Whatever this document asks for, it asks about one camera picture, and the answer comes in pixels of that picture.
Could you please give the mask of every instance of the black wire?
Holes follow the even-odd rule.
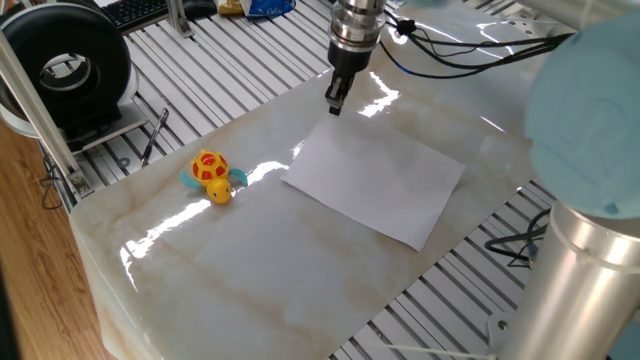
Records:
[[[384,52],[387,54],[387,56],[389,57],[389,59],[398,67],[400,68],[400,70],[406,72],[409,75],[414,75],[414,76],[418,76],[421,78],[425,78],[425,79],[459,79],[459,78],[463,78],[463,77],[467,77],[467,76],[471,76],[471,75],[475,75],[475,74],[479,74],[481,72],[483,72],[484,70],[476,70],[476,71],[471,71],[468,73],[464,73],[464,74],[457,74],[457,75],[429,75],[429,74],[421,74],[421,73],[417,73],[415,71],[411,71],[407,68],[405,68],[404,66],[400,65],[400,63],[391,55],[391,53],[389,52],[389,50],[387,50],[387,47],[382,43],[382,41],[380,41],[380,47],[382,48],[382,50],[384,50]]]
[[[524,50],[520,50],[514,54],[511,54],[509,56],[506,56],[500,60],[491,62],[491,63],[486,63],[486,64],[476,64],[476,65],[464,65],[464,64],[458,64],[458,63],[454,63],[448,60],[444,60],[441,57],[439,57],[438,55],[434,54],[433,52],[431,52],[429,49],[427,49],[424,45],[422,45],[418,40],[416,40],[414,35],[409,34],[408,35],[409,40],[411,40],[411,42],[413,42],[418,48],[420,48],[420,50],[424,51],[425,53],[427,53],[427,55],[431,56],[434,60],[436,60],[437,62],[455,68],[455,69],[462,69],[462,70],[478,70],[478,69],[489,69],[492,67],[496,67],[496,66],[500,66],[500,65],[506,65],[506,64],[510,64],[516,61],[522,61],[525,59],[528,59],[530,57],[536,56],[536,55],[540,55],[540,54],[544,54],[546,52],[552,51],[553,49],[556,48],[556,46],[553,45],[549,45],[549,44],[540,44],[540,45],[536,45],[536,46],[532,46],[530,48],[524,49]]]
[[[472,47],[472,48],[471,48],[471,49],[469,49],[469,50],[458,51],[458,52],[451,53],[451,54],[440,54],[440,53],[438,53],[438,51],[436,50],[436,47],[435,47],[435,45],[433,44],[433,40],[431,40],[431,37],[429,36],[429,33],[427,32],[427,30],[425,30],[425,29],[423,29],[423,28],[417,28],[417,30],[422,31],[422,33],[424,34],[424,36],[428,39],[428,41],[426,41],[426,42],[428,42],[428,43],[431,45],[431,50],[433,51],[433,53],[434,53],[434,54],[436,54],[436,55],[438,55],[438,56],[439,56],[439,57],[441,57],[441,58],[443,58],[443,57],[452,57],[452,56],[463,55],[463,54],[469,54],[469,53],[472,53],[472,52],[474,52],[474,51],[478,50],[478,48],[480,48],[480,46],[482,46],[482,45],[486,45],[486,44],[490,44],[490,43],[492,43],[491,41],[485,41],[485,42],[482,42],[482,43],[480,43],[480,44],[476,44],[476,46]]]
[[[533,219],[531,219],[531,221],[529,222],[529,226],[527,227],[526,233],[489,240],[484,244],[485,249],[500,255],[511,257],[512,260],[507,264],[507,267],[528,267],[526,265],[514,265],[514,263],[516,260],[522,260],[527,263],[529,262],[530,260],[529,257],[522,255],[522,253],[526,248],[530,246],[535,246],[533,244],[533,241],[539,240],[535,238],[539,238],[540,236],[544,235],[545,231],[547,230],[547,225],[544,225],[536,230],[533,230],[533,228],[536,227],[540,219],[542,219],[546,215],[549,215],[550,211],[551,210],[543,210],[540,213],[538,213],[536,216],[534,216]],[[520,241],[520,240],[526,240],[527,243],[517,253],[495,247],[496,245],[503,245],[503,244],[507,244],[515,241]]]
[[[387,25],[397,28],[398,25],[393,24],[391,22],[386,22]],[[521,45],[533,45],[538,43],[562,43],[573,34],[561,34],[556,36],[544,37],[544,38],[535,38],[535,39],[523,39],[523,40],[515,40],[515,41],[506,41],[506,42],[493,42],[493,41],[485,41],[482,43],[463,43],[463,42],[452,42],[452,41],[441,41],[441,40],[432,40],[431,37],[426,33],[426,30],[423,28],[417,28],[425,34],[425,37],[412,34],[416,39],[424,41],[426,43],[435,44],[435,45],[444,45],[444,46],[455,46],[455,47],[471,47],[471,48],[495,48],[495,47],[505,47],[505,46],[521,46]]]
[[[47,177],[39,180],[40,186],[44,188],[44,195],[42,195],[42,208],[45,210],[55,210],[60,206],[62,206],[62,200],[60,200],[60,203],[56,206],[47,206],[46,202],[47,202],[47,198],[49,197],[49,191],[51,191],[51,188],[54,185],[54,181],[60,181],[60,178],[53,175],[54,171],[57,168],[57,165],[51,165],[47,161],[46,157],[44,162],[45,162],[45,168],[48,167],[48,170],[47,170]]]

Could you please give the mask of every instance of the yellow toy turtle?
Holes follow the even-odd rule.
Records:
[[[204,186],[207,195],[218,204],[224,204],[231,198],[231,184],[229,176],[238,178],[247,186],[247,176],[240,169],[230,169],[227,160],[221,153],[202,150],[191,162],[191,172],[195,179],[190,178],[184,171],[180,171],[180,180],[190,188]]]

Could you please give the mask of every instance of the white marble slab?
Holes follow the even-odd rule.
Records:
[[[458,3],[399,13],[463,41],[522,37]],[[385,31],[408,68],[450,71],[395,39]],[[326,359],[533,178],[521,134],[539,62],[424,80],[378,49],[357,76],[346,108],[466,165],[420,253],[280,181],[318,118],[308,114],[328,111],[330,73],[86,198],[70,218],[105,345],[123,360]],[[249,173],[226,206],[179,181],[202,148]]]

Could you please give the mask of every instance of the silver cylinder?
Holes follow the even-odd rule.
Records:
[[[331,42],[351,52],[373,50],[384,27],[385,3],[386,0],[336,1],[331,9]]]
[[[640,9],[639,0],[592,0],[590,8],[585,11],[588,1],[518,0],[524,6],[578,30],[582,30],[583,15],[585,17],[584,27],[587,27]]]
[[[556,202],[500,360],[603,360],[640,305],[640,222]]]

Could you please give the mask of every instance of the cylindrical robot base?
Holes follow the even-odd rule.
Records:
[[[499,360],[603,360],[640,305],[640,222],[556,202]]]

